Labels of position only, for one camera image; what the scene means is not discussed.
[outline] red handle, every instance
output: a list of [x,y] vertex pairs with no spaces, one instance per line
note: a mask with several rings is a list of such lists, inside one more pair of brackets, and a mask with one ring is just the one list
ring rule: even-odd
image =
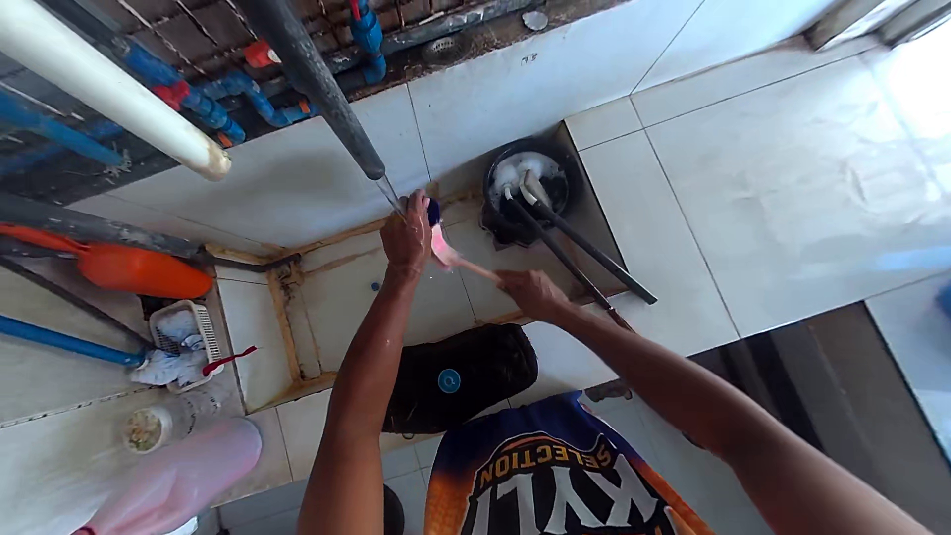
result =
[[248,349],[245,349],[244,351],[242,351],[241,353],[238,353],[237,355],[231,355],[230,357],[224,357],[223,359],[220,359],[220,360],[217,360],[217,361],[215,361],[215,362],[213,362],[213,363],[207,364],[207,365],[205,365],[205,366],[202,368],[202,375],[205,376],[205,377],[207,377],[207,376],[211,375],[211,372],[214,371],[216,367],[223,366],[225,363],[229,363],[229,362],[231,362],[231,361],[237,359],[238,357],[243,357],[244,355],[249,355],[249,354],[251,354],[251,353],[253,353],[253,352],[257,351],[257,350],[258,350],[257,347],[251,346],[251,347],[249,347]]
[[72,238],[36,228],[20,227],[12,223],[0,223],[0,234],[12,236],[42,248],[64,250],[73,254],[83,254],[89,250],[89,246],[84,246]]

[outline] black bucket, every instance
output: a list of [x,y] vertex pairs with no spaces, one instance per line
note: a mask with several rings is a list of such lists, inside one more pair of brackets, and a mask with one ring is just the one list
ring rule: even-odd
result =
[[[526,137],[501,147],[482,179],[484,201],[479,214],[479,225],[490,231],[500,246],[517,244],[528,247],[538,239],[538,234],[523,223],[514,207],[509,206],[512,201],[503,198],[499,201],[498,207],[491,201],[495,170],[507,158],[520,152],[537,152],[548,156],[558,165],[559,172],[555,176],[539,177],[539,181],[552,200],[552,210],[558,215],[565,217],[571,212],[573,199],[577,197],[578,188],[581,187],[581,168],[571,153],[560,145],[545,139]],[[519,192],[513,191],[512,194],[515,202],[521,203],[529,212],[536,214]],[[544,219],[539,219],[538,222],[545,229],[552,226]]]

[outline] floor drain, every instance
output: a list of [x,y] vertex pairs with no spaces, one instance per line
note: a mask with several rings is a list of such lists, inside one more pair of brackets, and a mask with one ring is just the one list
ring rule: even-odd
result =
[[448,35],[430,41],[422,50],[422,59],[430,65],[449,65],[462,59],[469,51],[469,41],[462,35]]

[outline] white pipe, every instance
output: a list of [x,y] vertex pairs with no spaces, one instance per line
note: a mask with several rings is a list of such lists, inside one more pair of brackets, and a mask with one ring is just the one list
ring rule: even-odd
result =
[[0,51],[204,178],[227,152],[33,0],[0,2]]

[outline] jersey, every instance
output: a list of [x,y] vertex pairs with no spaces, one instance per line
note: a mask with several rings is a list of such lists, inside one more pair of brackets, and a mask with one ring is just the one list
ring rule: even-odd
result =
[[581,392],[447,431],[425,535],[709,535],[696,513]]

